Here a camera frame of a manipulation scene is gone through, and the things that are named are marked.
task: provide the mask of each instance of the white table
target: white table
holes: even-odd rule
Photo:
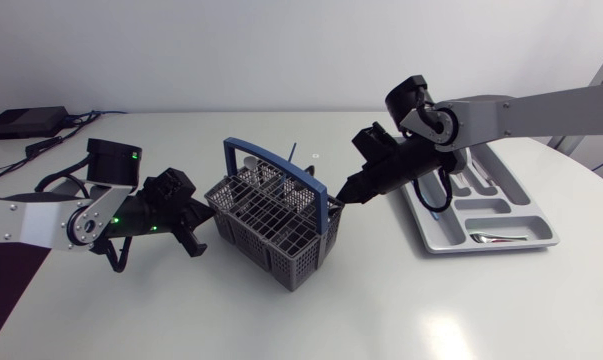
[[[0,196],[31,191],[98,137],[141,146],[142,179],[185,171],[204,201],[228,136],[284,157],[297,142],[293,162],[314,164],[336,195],[364,162],[350,140],[373,121],[392,129],[385,113],[109,116],[0,181]],[[0,165],[30,142],[0,142]],[[430,255],[394,192],[347,206],[335,248],[293,293],[211,220],[195,231],[202,257],[169,234],[138,237],[122,274],[103,256],[53,251],[1,330],[0,359],[603,359],[603,180],[530,139],[493,146],[558,246]]]

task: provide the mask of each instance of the gray cutlery tray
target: gray cutlery tray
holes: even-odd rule
[[[412,184],[402,187],[429,252],[538,248],[559,243],[534,199],[488,144],[470,148],[467,166],[461,175],[451,175],[451,181],[452,204],[438,214],[431,213],[421,204]],[[431,205],[439,206],[445,202],[445,190],[435,172],[421,177],[419,185]],[[473,232],[526,235],[528,240],[477,243],[470,237]]]

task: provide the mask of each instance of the blue basket handle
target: blue basket handle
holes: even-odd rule
[[[323,235],[328,230],[328,189],[325,185],[279,155],[273,154],[268,150],[247,141],[229,137],[223,140],[223,149],[225,150],[225,165],[228,168],[228,176],[236,175],[238,172],[235,152],[235,150],[238,149],[267,161],[283,171],[290,178],[303,184],[308,190],[314,193],[317,232],[320,235]]]

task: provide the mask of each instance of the gray wall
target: gray wall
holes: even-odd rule
[[[0,111],[383,110],[412,74],[520,96],[602,62],[603,0],[0,0]]]

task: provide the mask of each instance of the floor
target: floor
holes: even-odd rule
[[[24,244],[0,244],[0,331],[49,252]]]

